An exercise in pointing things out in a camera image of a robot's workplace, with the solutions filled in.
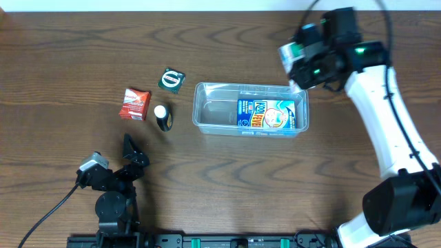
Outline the white green medicine box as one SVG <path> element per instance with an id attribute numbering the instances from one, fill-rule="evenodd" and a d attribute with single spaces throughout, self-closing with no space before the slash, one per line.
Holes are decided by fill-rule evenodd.
<path id="1" fill-rule="evenodd" d="M 293 68 L 294 63 L 305 57 L 303 48 L 301 45 L 298 45 L 295 42 L 291 42 L 285 45 L 282 45 L 278 48 L 278 53 L 280 56 L 280 60 L 286 72 L 289 86 L 292 93 L 298 93 L 301 91 L 301 88 L 298 86 L 297 82 L 293 80 L 290 76 L 290 72 Z"/>

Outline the red orange packet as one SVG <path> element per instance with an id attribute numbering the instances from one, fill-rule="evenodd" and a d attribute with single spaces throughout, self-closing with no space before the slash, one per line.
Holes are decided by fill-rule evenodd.
<path id="1" fill-rule="evenodd" d="M 132 88 L 125 90 L 123 105 L 119 112 L 122 119 L 144 121 L 150 104 L 151 93 L 138 91 Z"/>

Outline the blue Kool Fever box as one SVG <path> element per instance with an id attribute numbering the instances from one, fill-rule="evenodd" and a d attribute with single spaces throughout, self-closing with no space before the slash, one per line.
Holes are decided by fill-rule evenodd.
<path id="1" fill-rule="evenodd" d="M 265 129 L 296 128 L 294 101 L 239 99 L 237 110 L 238 126 Z"/>

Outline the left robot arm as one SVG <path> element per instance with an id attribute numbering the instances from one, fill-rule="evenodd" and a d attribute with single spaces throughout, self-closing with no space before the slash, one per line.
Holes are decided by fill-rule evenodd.
<path id="1" fill-rule="evenodd" d="M 82 161 L 76 172 L 79 187 L 103 192 L 96 201 L 95 212 L 99 217 L 99 231 L 106 236 L 130 234 L 140 224 L 133 182 L 144 176 L 150 160 L 129 134 L 124 135 L 123 158 L 129 163 L 114 172 L 109 168 L 109 161 L 94 152 Z"/>

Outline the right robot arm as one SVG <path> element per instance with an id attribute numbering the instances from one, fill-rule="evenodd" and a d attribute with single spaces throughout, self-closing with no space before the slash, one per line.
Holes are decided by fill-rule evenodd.
<path id="1" fill-rule="evenodd" d="M 408 231 L 440 222 L 440 164 L 424 144 L 402 100 L 392 66 L 393 27 L 386 41 L 365 41 L 353 8 L 301 19 L 293 36 L 288 77 L 299 88 L 337 83 L 352 100 L 373 144 L 380 184 L 362 199 L 362 211 L 325 238 L 327 247 L 410 247 Z"/>

